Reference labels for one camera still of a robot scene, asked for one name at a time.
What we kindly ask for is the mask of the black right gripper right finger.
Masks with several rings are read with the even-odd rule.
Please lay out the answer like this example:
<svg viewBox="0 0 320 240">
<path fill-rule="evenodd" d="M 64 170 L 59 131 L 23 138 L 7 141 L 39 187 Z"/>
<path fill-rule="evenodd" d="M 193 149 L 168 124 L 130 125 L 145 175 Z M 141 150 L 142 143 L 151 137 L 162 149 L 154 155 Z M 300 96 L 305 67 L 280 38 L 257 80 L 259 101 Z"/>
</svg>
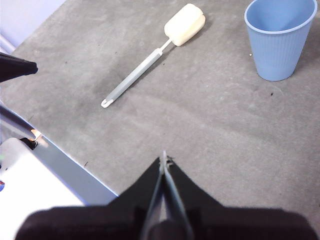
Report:
<svg viewBox="0 0 320 240">
<path fill-rule="evenodd" d="M 225 206 L 196 185 L 173 161 L 166 170 L 196 240 L 317 240 L 308 220 L 280 208 Z"/>
</svg>

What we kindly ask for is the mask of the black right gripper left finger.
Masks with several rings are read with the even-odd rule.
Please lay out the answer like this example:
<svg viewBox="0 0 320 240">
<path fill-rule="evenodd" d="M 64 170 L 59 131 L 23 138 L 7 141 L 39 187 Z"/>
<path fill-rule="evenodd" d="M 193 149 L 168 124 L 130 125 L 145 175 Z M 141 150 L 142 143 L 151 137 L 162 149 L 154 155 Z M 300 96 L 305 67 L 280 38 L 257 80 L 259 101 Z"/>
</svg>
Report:
<svg viewBox="0 0 320 240">
<path fill-rule="evenodd" d="M 107 205 L 54 207 L 32 213 L 17 240 L 164 240 L 154 199 L 163 176 L 165 152 L 121 195 Z"/>
</svg>

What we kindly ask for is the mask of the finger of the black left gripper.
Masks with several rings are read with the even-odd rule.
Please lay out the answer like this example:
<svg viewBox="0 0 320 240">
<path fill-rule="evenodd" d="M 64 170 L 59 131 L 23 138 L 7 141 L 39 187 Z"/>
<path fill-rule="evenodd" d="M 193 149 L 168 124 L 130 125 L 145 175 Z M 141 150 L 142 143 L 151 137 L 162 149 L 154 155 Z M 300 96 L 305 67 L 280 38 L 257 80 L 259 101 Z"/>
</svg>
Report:
<svg viewBox="0 0 320 240">
<path fill-rule="evenodd" d="M 3 52 L 0 53 L 0 82 L 5 82 L 20 76 L 36 74 L 36 62 L 21 59 Z"/>
</svg>

